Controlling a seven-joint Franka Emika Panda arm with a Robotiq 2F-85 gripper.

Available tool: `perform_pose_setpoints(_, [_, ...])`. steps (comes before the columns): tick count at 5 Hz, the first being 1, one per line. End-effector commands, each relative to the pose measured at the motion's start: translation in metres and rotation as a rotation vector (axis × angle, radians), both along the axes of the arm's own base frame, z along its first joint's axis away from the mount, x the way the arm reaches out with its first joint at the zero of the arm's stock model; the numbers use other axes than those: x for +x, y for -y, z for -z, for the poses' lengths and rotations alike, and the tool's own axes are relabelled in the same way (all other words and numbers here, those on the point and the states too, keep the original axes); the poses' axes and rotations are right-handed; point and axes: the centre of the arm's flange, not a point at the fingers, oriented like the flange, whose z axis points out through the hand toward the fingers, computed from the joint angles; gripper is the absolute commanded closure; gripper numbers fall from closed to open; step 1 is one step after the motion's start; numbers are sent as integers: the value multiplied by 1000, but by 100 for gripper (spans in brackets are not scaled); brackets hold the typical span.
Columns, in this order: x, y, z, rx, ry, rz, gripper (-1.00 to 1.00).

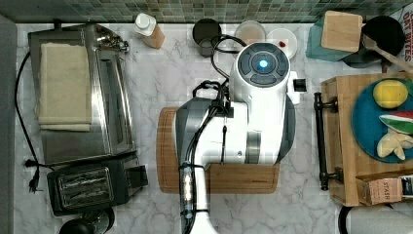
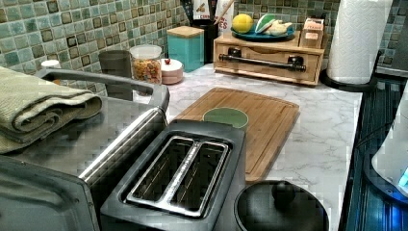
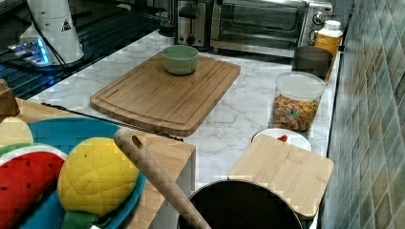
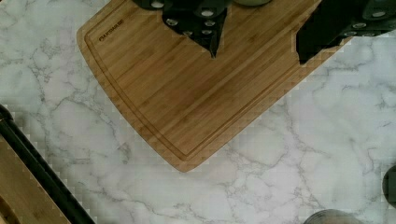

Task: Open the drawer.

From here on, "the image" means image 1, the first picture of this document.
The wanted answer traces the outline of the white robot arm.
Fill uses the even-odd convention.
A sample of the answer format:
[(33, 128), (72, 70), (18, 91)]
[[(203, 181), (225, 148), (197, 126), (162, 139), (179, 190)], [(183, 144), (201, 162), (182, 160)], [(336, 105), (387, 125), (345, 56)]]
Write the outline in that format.
[(222, 83), (202, 82), (216, 97), (193, 96), (173, 117), (182, 234), (217, 234), (209, 217), (206, 170), (211, 164), (275, 165), (295, 137), (296, 77), (276, 45), (256, 42), (235, 58)]

